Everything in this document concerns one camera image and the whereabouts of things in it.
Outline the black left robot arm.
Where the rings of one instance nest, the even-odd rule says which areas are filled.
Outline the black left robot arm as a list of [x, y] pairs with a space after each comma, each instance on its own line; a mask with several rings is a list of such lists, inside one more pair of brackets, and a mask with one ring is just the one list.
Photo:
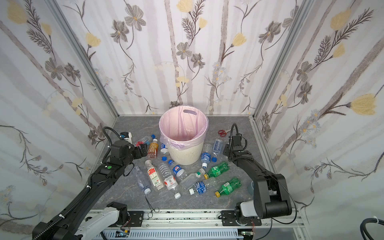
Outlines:
[[90, 174], [85, 187], [58, 215], [48, 223], [40, 222], [32, 233], [34, 240], [86, 240], [93, 239], [105, 228], [115, 224], [128, 222], [127, 206], [111, 204], [98, 217], [83, 220], [97, 203], [100, 197], [109, 190], [121, 176], [127, 176], [126, 167], [134, 160], [146, 157], [148, 145], [138, 146], [117, 135], [118, 140], [112, 142], [107, 131], [116, 133], [113, 128], [103, 127], [102, 132], [109, 143], [109, 149], [102, 159], [101, 165]]

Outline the clear bottle blue label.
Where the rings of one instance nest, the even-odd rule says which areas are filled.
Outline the clear bottle blue label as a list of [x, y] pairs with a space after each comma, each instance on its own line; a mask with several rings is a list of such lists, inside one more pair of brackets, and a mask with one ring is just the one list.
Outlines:
[[220, 139], [216, 139], [213, 145], [213, 155], [218, 156], [223, 150], [224, 142]]

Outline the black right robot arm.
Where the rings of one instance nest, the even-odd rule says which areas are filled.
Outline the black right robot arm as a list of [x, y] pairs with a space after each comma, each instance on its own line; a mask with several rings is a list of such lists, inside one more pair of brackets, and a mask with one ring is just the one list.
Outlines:
[[293, 212], [291, 195], [283, 175], [274, 174], [259, 164], [247, 151], [248, 141], [232, 124], [229, 143], [223, 154], [228, 161], [242, 169], [253, 181], [253, 200], [237, 203], [236, 220], [239, 223], [255, 219], [274, 219], [289, 216]]

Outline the orange tea bottle white cap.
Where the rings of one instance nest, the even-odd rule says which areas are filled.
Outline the orange tea bottle white cap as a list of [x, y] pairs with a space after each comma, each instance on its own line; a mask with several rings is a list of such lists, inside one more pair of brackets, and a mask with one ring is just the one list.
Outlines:
[[159, 148], [158, 140], [157, 139], [153, 139], [153, 141], [149, 145], [148, 155], [147, 156], [150, 159], [155, 159], [158, 156], [158, 148]]

